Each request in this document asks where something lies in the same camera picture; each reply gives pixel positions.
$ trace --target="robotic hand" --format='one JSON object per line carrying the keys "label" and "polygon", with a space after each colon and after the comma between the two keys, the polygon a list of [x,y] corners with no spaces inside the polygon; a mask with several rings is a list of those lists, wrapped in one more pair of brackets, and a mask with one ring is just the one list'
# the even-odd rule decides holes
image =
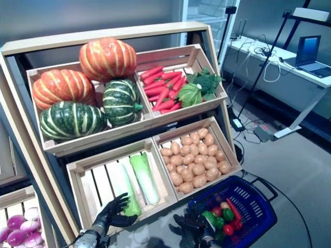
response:
{"label": "robotic hand", "polygon": [[109,226],[127,227],[132,225],[137,215],[119,215],[127,206],[128,193],[124,193],[110,201],[96,217],[91,229],[85,231],[74,243],[74,248],[106,248],[110,237],[107,236]]}

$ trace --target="wooden crate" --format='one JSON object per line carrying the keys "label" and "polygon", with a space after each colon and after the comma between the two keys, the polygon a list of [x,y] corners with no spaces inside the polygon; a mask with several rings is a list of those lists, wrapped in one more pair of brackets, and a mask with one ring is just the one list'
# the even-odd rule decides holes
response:
{"label": "wooden crate", "polygon": [[159,111],[153,112],[152,107],[155,102],[150,103],[148,101],[148,97],[143,90],[143,83],[139,78],[139,75],[144,71],[156,66],[164,66],[163,70],[166,72],[182,71],[184,74],[195,74],[202,71],[204,67],[208,68],[210,73],[215,72],[199,44],[138,53],[137,61],[136,81],[139,82],[138,85],[141,88],[141,92],[143,92],[145,102],[148,103],[149,112],[153,114],[153,128],[215,109],[228,97],[220,82],[215,90],[215,98],[212,100],[167,114],[161,115]]}
{"label": "wooden crate", "polygon": [[[203,186],[201,188],[194,189],[191,193],[188,193],[188,194],[183,194],[183,193],[179,192],[175,188],[175,186],[172,184],[178,200],[182,200],[206,187],[209,187],[215,183],[218,183],[219,181],[226,179],[230,175],[232,175],[235,172],[242,169],[241,165],[238,163],[237,158],[235,157],[231,147],[229,146],[225,136],[223,135],[223,133],[222,133],[220,127],[218,126],[216,119],[214,117],[210,117],[208,119],[197,121],[192,124],[186,125],[184,127],[177,128],[177,129],[162,133],[160,135],[156,135],[153,137],[153,140],[156,143],[156,145],[158,146],[159,150],[162,147],[170,148],[172,141],[177,141],[180,144],[180,138],[182,136],[186,136],[192,132],[196,132],[200,128],[207,128],[208,132],[213,135],[215,144],[218,146],[219,149],[222,149],[224,151],[226,160],[231,165],[231,171],[228,174],[221,175],[215,181],[206,183],[205,186]],[[158,154],[160,156],[160,159],[162,160],[163,166],[165,167],[166,165],[164,164],[163,159],[161,158],[161,153],[158,153]]]}
{"label": "wooden crate", "polygon": [[[27,73],[28,84],[31,93],[32,93],[32,85],[34,84],[34,82],[40,78],[43,72],[49,71],[51,69],[58,69],[58,70],[70,69],[75,71],[82,71],[79,62],[27,70],[26,73]],[[99,83],[97,81],[92,81],[92,83],[94,84],[96,90],[97,104],[98,106],[102,106],[102,95],[104,91],[104,84]],[[149,108],[147,106],[148,103],[145,102],[145,98],[143,97],[144,93],[141,92],[141,89],[139,87],[138,87],[138,94],[140,96],[141,104],[144,106],[141,112],[140,121],[113,129],[111,129],[111,125],[110,123],[108,123],[108,127],[105,131],[61,143],[57,143],[56,141],[49,139],[42,134],[39,126],[39,115],[41,113],[41,110],[39,110],[36,107],[35,102],[32,101],[38,123],[40,139],[44,151],[52,153],[58,157],[62,157],[68,154],[72,154],[88,148],[93,148],[98,145],[107,143],[109,141],[117,140],[150,129],[152,127],[152,115],[151,112],[149,112]]]}
{"label": "wooden crate", "polygon": [[45,213],[40,207],[38,197],[32,186],[0,196],[0,227],[7,226],[8,218],[11,216],[16,214],[24,214],[24,211],[31,207],[37,207],[39,210],[41,227],[45,232],[46,237],[45,245],[47,247],[57,248],[58,245],[56,242],[54,229],[45,219]]}
{"label": "wooden crate", "polygon": [[[129,162],[129,156],[141,152],[147,153],[155,186],[160,196],[160,201],[155,206],[146,203]],[[175,193],[168,180],[155,143],[151,138],[144,139],[67,164],[69,179],[83,228],[90,228],[101,206],[105,206],[114,199],[112,182],[107,168],[118,162],[124,164],[134,188],[136,199],[142,209],[142,214],[137,221],[141,221],[176,202]],[[113,234],[118,231],[120,231],[119,228],[111,227],[108,233]]]}

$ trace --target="green striped pumpkin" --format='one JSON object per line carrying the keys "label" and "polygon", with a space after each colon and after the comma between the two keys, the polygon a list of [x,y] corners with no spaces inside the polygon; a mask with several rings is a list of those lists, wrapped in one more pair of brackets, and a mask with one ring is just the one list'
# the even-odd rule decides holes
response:
{"label": "green striped pumpkin", "polygon": [[107,120],[97,107],[62,101],[40,114],[42,133],[55,141],[68,141],[105,129]]}
{"label": "green striped pumpkin", "polygon": [[106,83],[103,93],[104,113],[113,127],[133,123],[139,119],[137,87],[128,79],[112,80]]}

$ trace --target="green pepper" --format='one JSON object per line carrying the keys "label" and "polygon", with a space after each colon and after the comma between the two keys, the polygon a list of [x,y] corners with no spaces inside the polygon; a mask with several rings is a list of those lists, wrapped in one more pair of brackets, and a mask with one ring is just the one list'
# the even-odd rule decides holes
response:
{"label": "green pepper", "polygon": [[213,226],[215,226],[216,219],[215,219],[215,217],[213,216],[212,213],[210,213],[210,212],[208,212],[208,211],[204,211],[204,212],[202,213],[202,215],[205,216],[205,218],[206,218],[207,220],[209,220],[209,222],[210,222]]}
{"label": "green pepper", "polygon": [[230,222],[230,221],[232,221],[234,219],[234,214],[231,211],[231,209],[229,209],[229,208],[224,208],[222,210],[222,216],[228,222]]}
{"label": "green pepper", "polygon": [[224,224],[225,224],[225,220],[224,220],[222,217],[218,217],[218,218],[216,218],[216,221],[215,221],[215,227],[216,227],[217,229],[222,230]]}

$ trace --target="laptop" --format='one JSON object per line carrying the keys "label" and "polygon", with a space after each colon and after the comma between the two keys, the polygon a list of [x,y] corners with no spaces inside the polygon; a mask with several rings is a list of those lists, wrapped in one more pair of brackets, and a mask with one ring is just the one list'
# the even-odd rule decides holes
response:
{"label": "laptop", "polygon": [[316,61],[321,36],[300,37],[295,58],[285,59],[298,70],[303,70],[319,78],[331,76],[331,67]]}

